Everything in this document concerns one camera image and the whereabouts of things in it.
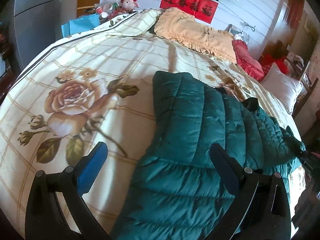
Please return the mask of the red Chinese wall banner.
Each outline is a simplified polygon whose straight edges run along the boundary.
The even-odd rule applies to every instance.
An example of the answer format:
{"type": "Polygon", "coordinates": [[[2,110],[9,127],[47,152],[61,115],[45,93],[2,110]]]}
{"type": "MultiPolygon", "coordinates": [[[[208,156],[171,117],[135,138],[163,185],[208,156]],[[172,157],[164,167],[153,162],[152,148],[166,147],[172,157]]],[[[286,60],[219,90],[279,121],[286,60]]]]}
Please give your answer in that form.
{"type": "Polygon", "coordinates": [[[178,8],[196,19],[211,23],[218,3],[212,0],[161,0],[160,8],[178,8]]]}

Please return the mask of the framed photo on wall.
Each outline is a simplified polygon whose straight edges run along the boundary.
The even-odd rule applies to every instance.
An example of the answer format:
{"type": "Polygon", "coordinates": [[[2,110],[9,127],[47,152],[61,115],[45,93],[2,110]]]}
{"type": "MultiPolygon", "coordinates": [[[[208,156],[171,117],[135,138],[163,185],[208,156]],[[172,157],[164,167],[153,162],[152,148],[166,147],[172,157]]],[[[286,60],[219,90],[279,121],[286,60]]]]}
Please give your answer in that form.
{"type": "Polygon", "coordinates": [[[234,36],[235,40],[242,40],[245,44],[249,43],[250,36],[240,28],[229,24],[228,26],[228,32],[231,33],[234,36]]]}

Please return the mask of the red ruffled pillow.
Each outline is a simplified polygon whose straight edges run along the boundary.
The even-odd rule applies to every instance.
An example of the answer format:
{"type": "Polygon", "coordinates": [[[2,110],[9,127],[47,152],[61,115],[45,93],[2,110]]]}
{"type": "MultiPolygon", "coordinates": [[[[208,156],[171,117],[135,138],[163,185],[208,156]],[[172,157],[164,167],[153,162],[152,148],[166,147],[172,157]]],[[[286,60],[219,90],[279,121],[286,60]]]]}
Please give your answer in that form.
{"type": "Polygon", "coordinates": [[[265,73],[261,64],[248,52],[247,44],[242,40],[232,41],[233,50],[236,55],[237,64],[252,78],[258,82],[262,81],[265,73]]]}

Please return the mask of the white pillow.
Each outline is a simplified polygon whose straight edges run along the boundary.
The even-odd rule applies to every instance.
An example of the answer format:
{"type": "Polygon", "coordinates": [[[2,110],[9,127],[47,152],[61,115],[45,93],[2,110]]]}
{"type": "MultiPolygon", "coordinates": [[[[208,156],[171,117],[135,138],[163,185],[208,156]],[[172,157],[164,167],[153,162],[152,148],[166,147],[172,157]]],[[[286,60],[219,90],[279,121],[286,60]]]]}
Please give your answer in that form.
{"type": "Polygon", "coordinates": [[[281,101],[289,114],[293,113],[297,98],[303,89],[301,81],[283,74],[278,66],[272,63],[261,85],[281,101]]]}

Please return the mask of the red hanging knot decoration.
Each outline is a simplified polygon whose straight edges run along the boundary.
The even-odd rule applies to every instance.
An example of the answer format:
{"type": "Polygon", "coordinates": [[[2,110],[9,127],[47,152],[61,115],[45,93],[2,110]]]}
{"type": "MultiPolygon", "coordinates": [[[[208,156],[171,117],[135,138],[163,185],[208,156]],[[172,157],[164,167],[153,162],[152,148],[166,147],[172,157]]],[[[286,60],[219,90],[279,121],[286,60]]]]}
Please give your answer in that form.
{"type": "Polygon", "coordinates": [[[305,0],[288,0],[284,20],[292,29],[296,29],[299,26],[304,10],[304,2],[305,0]]]}

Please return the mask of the pig plush toy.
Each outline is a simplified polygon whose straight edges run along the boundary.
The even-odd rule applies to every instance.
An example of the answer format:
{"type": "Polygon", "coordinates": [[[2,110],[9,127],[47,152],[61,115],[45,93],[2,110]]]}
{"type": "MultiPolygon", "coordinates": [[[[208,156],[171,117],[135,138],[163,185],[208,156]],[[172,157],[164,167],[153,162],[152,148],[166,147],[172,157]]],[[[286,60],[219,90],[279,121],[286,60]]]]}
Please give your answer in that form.
{"type": "Polygon", "coordinates": [[[126,11],[134,11],[139,8],[138,0],[120,0],[120,6],[126,11]]]}

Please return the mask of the clear bag of items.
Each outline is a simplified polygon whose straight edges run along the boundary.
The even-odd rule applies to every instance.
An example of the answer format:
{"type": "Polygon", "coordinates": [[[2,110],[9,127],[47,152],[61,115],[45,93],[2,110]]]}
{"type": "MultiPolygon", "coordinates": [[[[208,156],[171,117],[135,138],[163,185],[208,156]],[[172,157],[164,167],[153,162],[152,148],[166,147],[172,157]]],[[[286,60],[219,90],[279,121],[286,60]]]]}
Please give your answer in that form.
{"type": "Polygon", "coordinates": [[[100,22],[105,22],[112,14],[112,12],[116,11],[119,7],[118,0],[103,0],[100,3],[95,3],[94,8],[95,12],[99,15],[100,22]]]}

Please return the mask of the dark green puffer jacket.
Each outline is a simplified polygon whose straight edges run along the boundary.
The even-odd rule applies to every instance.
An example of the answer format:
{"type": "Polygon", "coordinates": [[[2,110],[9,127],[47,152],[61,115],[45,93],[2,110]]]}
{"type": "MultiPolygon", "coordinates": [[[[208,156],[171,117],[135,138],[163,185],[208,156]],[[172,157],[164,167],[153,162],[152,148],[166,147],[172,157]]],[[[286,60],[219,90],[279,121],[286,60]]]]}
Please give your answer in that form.
{"type": "Polygon", "coordinates": [[[284,183],[305,150],[256,98],[239,102],[188,73],[153,77],[156,130],[132,175],[112,239],[204,239],[233,202],[209,157],[220,144],[243,167],[284,183]]]}

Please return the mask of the wooden chair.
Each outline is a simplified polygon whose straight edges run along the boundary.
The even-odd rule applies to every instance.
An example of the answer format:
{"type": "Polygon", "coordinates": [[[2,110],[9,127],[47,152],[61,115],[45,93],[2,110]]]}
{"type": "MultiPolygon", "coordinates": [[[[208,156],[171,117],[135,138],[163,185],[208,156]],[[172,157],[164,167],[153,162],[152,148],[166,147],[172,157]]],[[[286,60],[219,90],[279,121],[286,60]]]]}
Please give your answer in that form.
{"type": "Polygon", "coordinates": [[[312,93],[315,91],[316,86],[318,85],[319,78],[316,78],[314,81],[311,81],[307,75],[307,70],[309,64],[304,65],[303,59],[289,52],[285,57],[285,60],[290,64],[292,71],[290,72],[290,76],[302,83],[302,90],[297,97],[292,117],[295,118],[298,113],[301,111],[307,100],[310,98],[312,93]]]}

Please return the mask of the blue paper bag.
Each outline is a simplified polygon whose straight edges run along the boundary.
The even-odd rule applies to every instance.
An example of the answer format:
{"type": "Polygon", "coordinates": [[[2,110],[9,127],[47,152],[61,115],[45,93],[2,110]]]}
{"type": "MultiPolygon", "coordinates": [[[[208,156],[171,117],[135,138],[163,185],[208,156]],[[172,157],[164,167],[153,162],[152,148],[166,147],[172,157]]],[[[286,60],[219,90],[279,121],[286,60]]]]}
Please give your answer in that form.
{"type": "Polygon", "coordinates": [[[89,31],[100,25],[99,15],[83,15],[79,18],[69,20],[61,25],[62,36],[67,37],[76,33],[89,31]]]}

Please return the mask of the grey refrigerator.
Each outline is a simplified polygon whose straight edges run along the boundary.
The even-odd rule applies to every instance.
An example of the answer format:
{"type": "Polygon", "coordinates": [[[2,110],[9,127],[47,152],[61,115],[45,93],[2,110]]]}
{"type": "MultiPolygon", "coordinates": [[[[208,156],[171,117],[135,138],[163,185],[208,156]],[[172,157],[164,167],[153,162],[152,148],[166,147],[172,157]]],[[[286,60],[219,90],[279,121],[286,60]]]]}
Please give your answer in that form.
{"type": "Polygon", "coordinates": [[[58,0],[15,0],[14,33],[20,69],[56,41],[58,0]]]}

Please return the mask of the floral cream bed quilt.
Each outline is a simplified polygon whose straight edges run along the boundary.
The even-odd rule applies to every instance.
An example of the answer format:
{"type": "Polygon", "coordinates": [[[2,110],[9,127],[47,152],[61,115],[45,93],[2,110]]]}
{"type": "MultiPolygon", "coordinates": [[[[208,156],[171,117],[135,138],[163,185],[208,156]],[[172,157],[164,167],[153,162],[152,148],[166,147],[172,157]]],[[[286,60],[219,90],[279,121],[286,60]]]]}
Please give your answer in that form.
{"type": "Polygon", "coordinates": [[[61,39],[18,78],[1,105],[1,209],[25,234],[27,201],[38,170],[61,172],[100,141],[108,158],[84,200],[111,233],[136,165],[156,130],[153,77],[188,73],[239,102],[256,98],[280,127],[297,126],[284,105],[236,63],[204,55],[155,31],[147,9],[120,25],[61,39]]]}

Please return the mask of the peach fringed pillow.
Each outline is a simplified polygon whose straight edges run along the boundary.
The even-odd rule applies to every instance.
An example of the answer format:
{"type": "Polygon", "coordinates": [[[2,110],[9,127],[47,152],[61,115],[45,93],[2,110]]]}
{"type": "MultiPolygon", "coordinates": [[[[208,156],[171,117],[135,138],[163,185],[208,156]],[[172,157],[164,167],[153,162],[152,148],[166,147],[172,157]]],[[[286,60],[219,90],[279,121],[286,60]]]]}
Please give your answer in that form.
{"type": "Polygon", "coordinates": [[[198,23],[195,17],[178,9],[166,9],[159,17],[155,33],[168,40],[202,53],[236,63],[232,41],[234,36],[223,30],[198,23]]]}

